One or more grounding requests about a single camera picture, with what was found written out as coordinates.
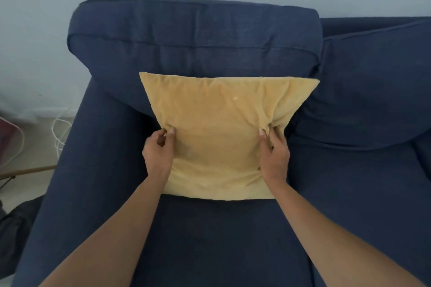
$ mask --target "left hand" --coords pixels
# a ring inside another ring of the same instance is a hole
[[[147,140],[142,150],[148,176],[157,176],[168,180],[174,160],[175,128],[155,131]]]

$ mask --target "right hand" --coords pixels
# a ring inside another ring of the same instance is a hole
[[[264,129],[259,129],[260,169],[263,180],[270,185],[286,183],[290,152],[288,143],[279,127],[269,126],[269,141]]]

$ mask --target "white cord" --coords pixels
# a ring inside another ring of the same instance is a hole
[[[20,146],[20,148],[19,148],[19,151],[18,151],[18,152],[17,152],[13,157],[11,157],[9,160],[7,160],[6,162],[3,162],[3,163],[0,165],[0,168],[3,168],[3,167],[4,167],[4,166],[6,166],[8,163],[10,163],[12,160],[14,160],[17,156],[19,156],[19,154],[21,154],[22,150],[24,149],[25,134],[24,134],[24,131],[23,131],[20,127],[18,127],[17,125],[15,125],[15,124],[11,123],[10,121],[8,121],[8,120],[4,119],[4,118],[3,118],[3,117],[1,117],[1,116],[0,116],[0,119],[1,119],[1,120],[3,120],[3,121],[5,121],[5,122],[7,122],[8,124],[10,124],[10,125],[12,125],[12,126],[14,126],[14,127],[18,128],[18,130],[19,130],[19,132],[21,133],[21,136],[22,136],[21,146]]]
[[[65,111],[63,111],[60,115],[58,115],[54,120],[53,120],[53,123],[52,123],[52,125],[51,125],[51,132],[52,132],[52,134],[53,134],[53,136],[54,136],[54,138],[55,138],[55,141],[54,141],[54,147],[55,147],[55,150],[56,150],[56,153],[57,153],[57,158],[60,158],[60,151],[62,151],[63,150],[63,148],[60,148],[60,144],[61,145],[64,145],[65,144],[65,142],[66,141],[62,141],[62,139],[63,139],[63,137],[67,134],[67,132],[70,130],[70,128],[72,127],[72,123],[71,122],[69,122],[69,121],[67,121],[67,120],[64,120],[64,119],[60,119],[60,117],[66,112],[66,111],[68,111],[69,110],[69,108],[68,109],[66,109]],[[60,136],[60,137],[57,137],[57,135],[56,135],[56,133],[54,132],[54,126],[55,126],[55,124],[56,124],[56,122],[65,122],[65,123],[67,123],[68,124],[68,128],[63,132],[63,134]]]

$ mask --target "sofa armrest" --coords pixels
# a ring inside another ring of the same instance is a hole
[[[92,79],[25,247],[13,286],[38,286],[146,177],[153,120]]]

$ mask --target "floor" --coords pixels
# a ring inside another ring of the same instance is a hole
[[[52,122],[52,118],[42,118],[37,125],[20,125],[25,133],[23,152],[1,168],[0,173],[57,164],[57,153],[54,147],[55,138],[51,132]],[[66,123],[56,123],[57,135],[61,136],[65,129],[67,129]],[[8,159],[15,154],[20,145],[21,135],[16,132],[3,158]],[[11,180],[0,190],[0,200],[3,202],[4,210],[8,213],[20,203],[45,194],[52,174],[53,170],[49,170],[17,176]],[[0,287],[9,287],[12,278],[0,280]]]

